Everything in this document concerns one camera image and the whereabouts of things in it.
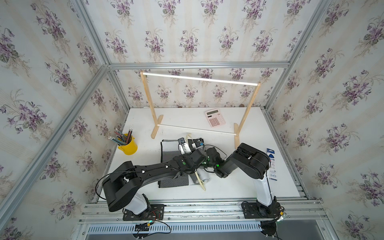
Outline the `black white checkered scarf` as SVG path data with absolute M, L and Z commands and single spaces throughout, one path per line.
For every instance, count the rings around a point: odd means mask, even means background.
M 192 139 L 185 140 L 186 143 L 188 143 L 189 149 L 195 150 L 192 147 Z M 168 160 L 171 160 L 173 157 L 179 156 L 182 153 L 184 153 L 184 149 L 181 146 L 179 146 L 178 140 L 162 140 L 161 142 L 161 163 L 166 162 Z M 197 172 L 200 176 L 200 179 L 204 182 L 204 185 L 206 185 L 210 180 L 209 173 L 205 172 L 203 169 L 197 169 Z M 197 178 L 195 176 L 195 173 L 191 175 L 182 174 L 181 176 L 175 178 L 175 179 L 166 179 L 158 181 L 159 188 L 176 188 L 176 187 L 184 187 L 184 186 L 191 186 L 191 185 L 200 185 L 197 181 Z

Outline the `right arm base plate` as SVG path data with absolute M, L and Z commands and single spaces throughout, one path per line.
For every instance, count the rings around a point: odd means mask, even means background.
M 278 202 L 272 202 L 268 207 L 259 202 L 241 203 L 245 219 L 278 219 L 284 214 L 285 208 Z

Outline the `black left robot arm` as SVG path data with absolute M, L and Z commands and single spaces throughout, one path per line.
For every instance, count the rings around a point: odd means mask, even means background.
M 204 150 L 197 149 L 191 154 L 176 156 L 154 165 L 140 166 L 133 165 L 131 161 L 124 162 L 102 182 L 109 211 L 116 212 L 126 207 L 141 187 L 195 173 L 208 158 Z

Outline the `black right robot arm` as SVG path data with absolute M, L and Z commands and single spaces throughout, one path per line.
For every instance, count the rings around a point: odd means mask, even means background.
M 204 149 L 208 155 L 204 168 L 212 168 L 213 173 L 220 178 L 228 177 L 234 170 L 242 170 L 249 179 L 253 179 L 256 185 L 257 200 L 255 203 L 243 202 L 242 208 L 246 217 L 252 214 L 256 218 L 278 219 L 283 212 L 282 206 L 273 196 L 268 180 L 268 170 L 270 169 L 269 156 L 245 143 L 241 143 L 238 148 L 225 160 L 221 158 L 218 148 L 210 145 Z

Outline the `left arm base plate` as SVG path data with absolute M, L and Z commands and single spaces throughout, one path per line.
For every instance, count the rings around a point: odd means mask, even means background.
M 154 221 L 163 220 L 166 205 L 150 205 L 141 214 L 135 215 L 132 211 L 123 209 L 123 221 Z

